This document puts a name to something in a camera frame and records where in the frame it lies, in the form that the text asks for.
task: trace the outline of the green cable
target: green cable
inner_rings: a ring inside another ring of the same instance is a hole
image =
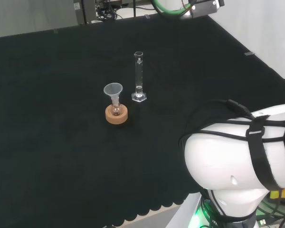
[[[155,5],[163,12],[168,13],[168,14],[173,14],[173,15],[178,15],[183,13],[185,10],[187,10],[191,5],[190,4],[186,4],[185,7],[186,8],[182,8],[179,10],[168,10],[166,8],[164,8],[159,2],[158,0],[154,0]]]

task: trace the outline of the plastic funnel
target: plastic funnel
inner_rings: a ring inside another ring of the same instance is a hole
[[[104,93],[109,95],[112,99],[112,103],[115,106],[119,105],[119,94],[122,92],[123,86],[119,83],[110,83],[104,87]]]

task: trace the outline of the cork flask stand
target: cork flask stand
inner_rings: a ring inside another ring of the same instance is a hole
[[[128,119],[128,109],[126,106],[121,104],[120,106],[123,108],[123,113],[121,115],[112,115],[110,112],[110,108],[112,105],[107,106],[105,109],[105,118],[107,122],[111,124],[122,124]]]
[[[119,83],[110,83],[104,87],[104,93],[111,97],[112,104],[105,109],[105,118],[111,124],[122,124],[128,119],[128,109],[119,103],[119,94],[123,86]]]

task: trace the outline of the glass graduated cylinder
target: glass graduated cylinder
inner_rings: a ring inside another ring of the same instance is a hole
[[[132,94],[132,100],[141,102],[147,99],[146,93],[143,92],[143,52],[134,53],[135,59],[135,93]]]

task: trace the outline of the black table surface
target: black table surface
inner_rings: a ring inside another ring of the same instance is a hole
[[[131,100],[135,51],[147,100]],[[209,17],[125,19],[0,38],[0,228],[101,228],[181,204],[177,141],[199,103],[285,104],[285,80]],[[105,120],[119,82],[129,119]],[[233,116],[221,106],[198,113]]]

